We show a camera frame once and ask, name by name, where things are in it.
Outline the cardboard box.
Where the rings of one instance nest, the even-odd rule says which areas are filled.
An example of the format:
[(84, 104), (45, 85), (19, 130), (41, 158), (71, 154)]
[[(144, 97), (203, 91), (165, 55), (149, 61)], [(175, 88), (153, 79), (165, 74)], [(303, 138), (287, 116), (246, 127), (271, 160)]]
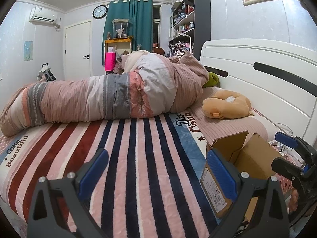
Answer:
[(233, 167), (235, 174), (246, 172), (249, 177), (257, 179), (268, 179), (275, 174), (271, 164), (275, 158), (281, 157), (279, 152), (256, 133), (244, 145), (248, 134), (247, 131), (240, 132), (207, 145), (200, 183), (218, 219), (229, 211), (241, 187), (234, 177), (229, 176), (225, 166)]

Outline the pink ribbed pillow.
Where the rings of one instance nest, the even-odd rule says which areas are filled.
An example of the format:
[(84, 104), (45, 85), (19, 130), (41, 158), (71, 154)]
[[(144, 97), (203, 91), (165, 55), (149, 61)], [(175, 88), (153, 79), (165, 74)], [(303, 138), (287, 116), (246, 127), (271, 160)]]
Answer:
[(203, 88), (202, 95), (187, 109), (207, 142), (211, 145), (215, 139), (223, 138), (229, 135), (248, 131), (244, 145), (249, 141), (253, 134), (258, 134), (262, 139), (268, 141), (268, 132), (265, 126), (254, 116), (240, 119), (211, 119), (204, 115), (202, 111), (202, 101), (210, 98), (217, 92), (218, 88)]

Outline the white bed headboard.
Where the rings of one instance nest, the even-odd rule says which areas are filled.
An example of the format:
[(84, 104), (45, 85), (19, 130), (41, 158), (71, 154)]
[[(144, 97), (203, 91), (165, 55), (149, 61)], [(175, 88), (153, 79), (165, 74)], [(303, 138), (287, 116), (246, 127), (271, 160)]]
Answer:
[(203, 44), (200, 62), (208, 69), (228, 74), (219, 77), (221, 88), (245, 95), (259, 113), (314, 145), (316, 95), (256, 70), (254, 64), (316, 84), (316, 51), (265, 39), (211, 40)]

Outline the tan plush toy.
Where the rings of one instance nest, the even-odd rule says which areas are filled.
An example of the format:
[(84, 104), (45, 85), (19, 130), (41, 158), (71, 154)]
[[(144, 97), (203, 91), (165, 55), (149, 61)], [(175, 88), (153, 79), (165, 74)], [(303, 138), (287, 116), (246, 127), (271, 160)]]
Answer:
[(211, 119), (239, 119), (253, 115), (251, 102), (244, 95), (218, 90), (214, 96), (202, 102), (202, 112)]

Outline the striped bed blanket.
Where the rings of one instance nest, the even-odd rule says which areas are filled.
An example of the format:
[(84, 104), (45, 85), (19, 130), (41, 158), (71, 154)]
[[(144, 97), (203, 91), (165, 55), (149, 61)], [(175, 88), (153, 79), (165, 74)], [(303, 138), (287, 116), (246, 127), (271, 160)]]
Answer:
[(206, 140), (189, 112), (46, 124), (1, 137), (1, 208), (26, 236), (39, 177), (76, 172), (99, 148), (109, 162), (85, 201), (108, 237), (208, 237), (217, 221), (199, 182)]

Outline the green plush toy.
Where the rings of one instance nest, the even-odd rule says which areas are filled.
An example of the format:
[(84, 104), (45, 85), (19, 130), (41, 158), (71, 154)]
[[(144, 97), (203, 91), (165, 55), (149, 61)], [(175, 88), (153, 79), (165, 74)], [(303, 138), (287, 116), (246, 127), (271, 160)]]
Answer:
[(203, 85), (203, 88), (209, 88), (209, 87), (214, 87), (220, 86), (220, 81), (219, 81), (219, 77), (216, 73), (213, 72), (209, 72), (209, 80)]

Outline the rolled striped duvet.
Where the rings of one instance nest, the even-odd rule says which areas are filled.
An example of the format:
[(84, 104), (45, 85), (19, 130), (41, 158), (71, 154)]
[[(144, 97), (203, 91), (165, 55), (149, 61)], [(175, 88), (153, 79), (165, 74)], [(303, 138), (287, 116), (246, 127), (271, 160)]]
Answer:
[(78, 81), (37, 82), (20, 88), (4, 107), (1, 131), (13, 136), (46, 123), (151, 118), (182, 112), (203, 92), (209, 74), (189, 52), (178, 58), (136, 51), (131, 71)]

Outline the pink gift bag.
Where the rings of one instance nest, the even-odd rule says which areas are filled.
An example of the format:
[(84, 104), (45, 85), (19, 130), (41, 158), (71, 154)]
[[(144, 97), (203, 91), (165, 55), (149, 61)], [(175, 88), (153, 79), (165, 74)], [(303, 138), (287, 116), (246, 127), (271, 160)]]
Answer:
[(116, 65), (116, 53), (115, 52), (106, 52), (105, 53), (105, 71), (113, 71), (113, 68)]

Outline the dark bookshelf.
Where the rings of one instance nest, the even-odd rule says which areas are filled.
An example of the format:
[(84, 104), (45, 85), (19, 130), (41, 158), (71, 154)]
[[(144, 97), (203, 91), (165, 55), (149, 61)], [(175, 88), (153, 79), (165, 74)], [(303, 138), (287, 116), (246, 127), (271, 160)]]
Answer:
[(168, 55), (190, 52), (200, 59), (211, 39), (211, 0), (174, 0), (171, 7)]

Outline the yellow cabinet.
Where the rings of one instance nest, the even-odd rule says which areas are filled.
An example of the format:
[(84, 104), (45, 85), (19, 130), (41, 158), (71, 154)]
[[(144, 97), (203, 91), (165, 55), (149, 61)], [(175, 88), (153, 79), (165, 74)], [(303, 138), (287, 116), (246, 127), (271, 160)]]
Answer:
[(124, 51), (128, 51), (131, 53), (132, 51), (132, 40), (129, 38), (122, 39), (110, 39), (104, 41), (104, 52), (117, 52), (119, 55), (124, 53)]

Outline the glass display case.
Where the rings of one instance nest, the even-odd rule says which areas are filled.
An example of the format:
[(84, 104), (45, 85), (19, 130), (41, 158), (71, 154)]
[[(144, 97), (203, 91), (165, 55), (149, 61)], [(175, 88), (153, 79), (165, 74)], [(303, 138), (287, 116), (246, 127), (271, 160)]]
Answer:
[(113, 26), (113, 39), (124, 39), (128, 37), (129, 19), (114, 19)]

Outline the white air conditioner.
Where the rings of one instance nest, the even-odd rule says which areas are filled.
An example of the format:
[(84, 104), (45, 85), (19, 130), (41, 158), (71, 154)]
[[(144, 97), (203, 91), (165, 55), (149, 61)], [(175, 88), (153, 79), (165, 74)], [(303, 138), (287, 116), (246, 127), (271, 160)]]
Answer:
[(44, 7), (34, 7), (30, 12), (29, 22), (40, 25), (52, 25), (57, 29), (61, 28), (61, 17), (59, 17), (58, 12)]

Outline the teal curtain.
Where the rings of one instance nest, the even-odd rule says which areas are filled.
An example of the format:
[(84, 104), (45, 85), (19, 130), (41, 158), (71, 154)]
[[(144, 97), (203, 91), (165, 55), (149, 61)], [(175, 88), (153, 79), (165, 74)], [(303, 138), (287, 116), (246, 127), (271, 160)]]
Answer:
[(128, 19), (127, 34), (133, 36), (132, 50), (141, 45), (149, 52), (153, 48), (153, 1), (152, 0), (120, 0), (111, 1), (108, 6), (104, 25), (103, 40), (112, 32), (114, 19)]

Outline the blue wall poster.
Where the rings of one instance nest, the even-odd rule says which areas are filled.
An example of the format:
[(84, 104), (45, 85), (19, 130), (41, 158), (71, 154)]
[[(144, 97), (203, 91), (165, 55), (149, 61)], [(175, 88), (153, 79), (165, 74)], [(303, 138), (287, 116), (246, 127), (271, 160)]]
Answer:
[(25, 41), (24, 42), (24, 61), (33, 60), (33, 42)]

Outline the round wall clock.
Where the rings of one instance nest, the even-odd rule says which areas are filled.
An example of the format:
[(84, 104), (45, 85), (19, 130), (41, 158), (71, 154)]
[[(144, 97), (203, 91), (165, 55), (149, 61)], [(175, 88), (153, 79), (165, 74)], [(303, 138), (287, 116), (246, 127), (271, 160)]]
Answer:
[(99, 5), (94, 8), (92, 16), (94, 19), (102, 19), (107, 15), (108, 8), (106, 5)]

